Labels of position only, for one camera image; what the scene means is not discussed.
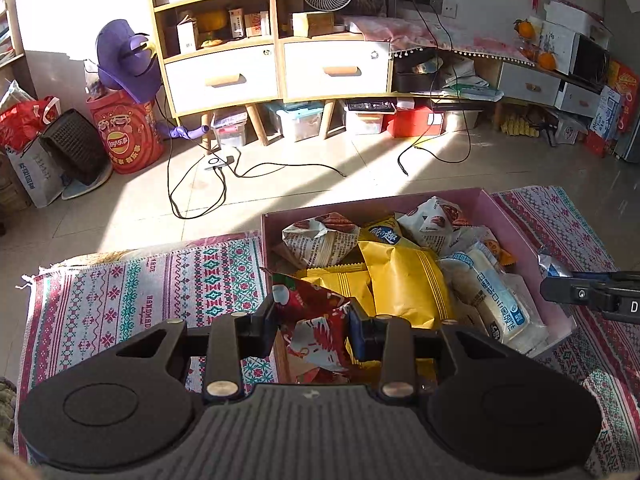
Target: yellow snack bag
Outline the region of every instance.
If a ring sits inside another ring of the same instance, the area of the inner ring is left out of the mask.
[[[455,319],[449,290],[430,251],[358,242],[369,269],[377,314],[404,317],[416,328]]]
[[[303,269],[296,278],[323,286],[346,298],[356,298],[369,316],[376,315],[373,296],[369,290],[371,278],[365,264],[337,265],[318,269]]]
[[[401,245],[414,249],[420,248],[411,240],[402,236],[400,225],[394,216],[388,216],[377,222],[364,224],[360,228],[358,241],[384,242],[385,244]]]

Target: orange fruit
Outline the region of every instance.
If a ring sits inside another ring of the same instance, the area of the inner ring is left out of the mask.
[[[542,52],[538,56],[538,64],[545,70],[555,70],[556,58],[551,52]]]
[[[523,20],[518,20],[514,23],[514,25],[514,29],[521,38],[524,38],[525,40],[533,40],[534,36],[536,35],[536,31],[533,29],[533,25]]]

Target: pink box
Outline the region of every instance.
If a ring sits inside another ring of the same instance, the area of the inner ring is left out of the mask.
[[[575,328],[575,321],[573,317],[568,317],[558,304],[549,303],[540,296],[542,276],[538,267],[537,248],[529,243],[517,225],[484,189],[480,188],[428,191],[265,213],[262,215],[262,252],[265,264],[269,269],[275,268],[279,256],[271,249],[281,243],[282,230],[293,222],[338,212],[355,224],[362,225],[394,212],[407,213],[432,196],[439,196],[458,204],[473,225],[485,225],[491,229],[500,245],[517,259],[511,272],[524,278],[540,317],[548,327],[549,348],[566,338]]]

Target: red plastic bag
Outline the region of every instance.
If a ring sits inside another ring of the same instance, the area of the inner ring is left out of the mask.
[[[0,115],[0,144],[21,153],[59,116],[60,99],[57,97],[18,103]]]

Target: white bag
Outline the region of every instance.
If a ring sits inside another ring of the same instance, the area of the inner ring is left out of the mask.
[[[17,153],[9,146],[5,146],[5,150],[36,207],[46,207],[65,189],[62,168],[44,150],[39,138],[28,144],[24,153]]]

